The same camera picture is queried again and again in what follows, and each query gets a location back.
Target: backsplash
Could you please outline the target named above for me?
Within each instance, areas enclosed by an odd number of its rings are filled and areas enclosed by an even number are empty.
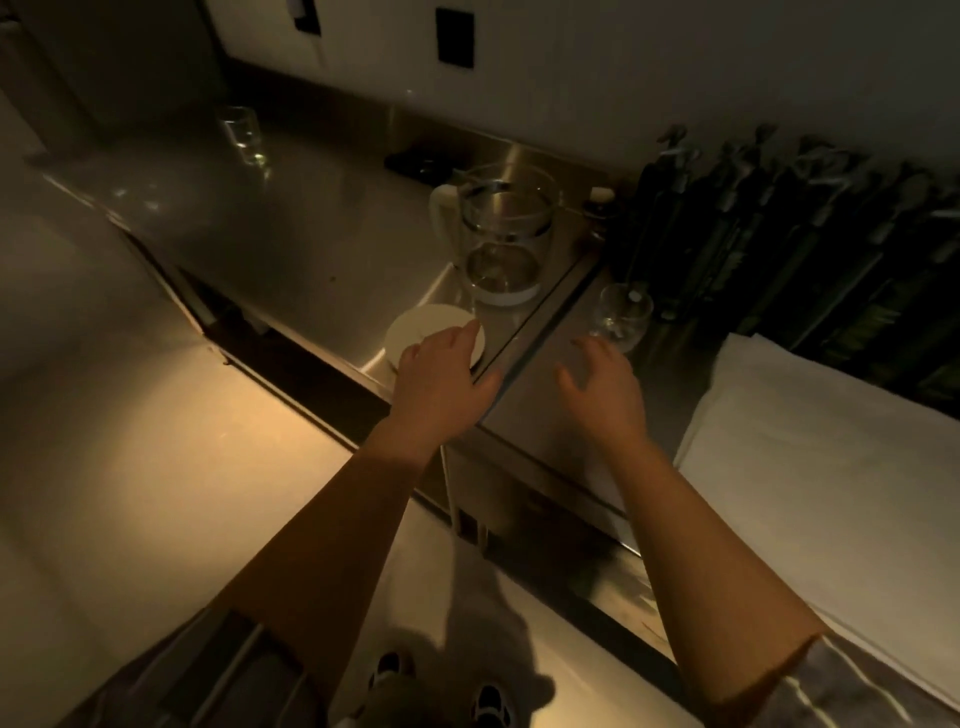
[[[880,158],[960,164],[960,5],[931,0],[444,0],[475,13],[475,67],[437,60],[436,0],[206,0],[234,58],[553,151],[637,169],[668,124],[714,159],[780,124]]]

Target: small white plate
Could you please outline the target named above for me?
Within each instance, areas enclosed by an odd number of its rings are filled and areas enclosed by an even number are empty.
[[[400,364],[400,356],[410,345],[419,344],[430,334],[445,328],[464,327],[473,318],[469,311],[447,303],[428,303],[404,311],[390,324],[384,337],[383,348],[387,353],[387,361],[396,369]],[[480,327],[476,344],[473,345],[473,354],[470,356],[471,367],[480,361],[486,346],[487,337],[483,327]]]

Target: left hand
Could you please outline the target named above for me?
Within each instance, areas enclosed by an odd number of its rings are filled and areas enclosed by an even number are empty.
[[[483,416],[503,376],[486,374],[476,384],[470,356],[480,331],[476,319],[463,328],[447,328],[408,347],[397,369],[390,416],[378,426],[393,455],[426,465],[433,453]]]

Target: forearm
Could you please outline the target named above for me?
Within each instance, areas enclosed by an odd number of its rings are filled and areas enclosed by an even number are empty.
[[[329,701],[346,669],[425,454],[387,421],[214,600],[289,645]]]
[[[775,676],[826,626],[649,441],[605,453],[684,678],[713,707]]]

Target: hand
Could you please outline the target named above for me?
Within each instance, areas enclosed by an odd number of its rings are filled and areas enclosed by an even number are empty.
[[[473,383],[470,355],[479,331],[474,319],[403,352],[390,417],[377,428],[380,447],[425,466],[441,445],[474,426],[490,408],[503,376],[492,372]]]
[[[554,368],[566,410],[601,450],[645,440],[643,395],[627,357],[599,336],[581,336],[573,343],[584,353],[589,375],[580,389],[563,364]]]

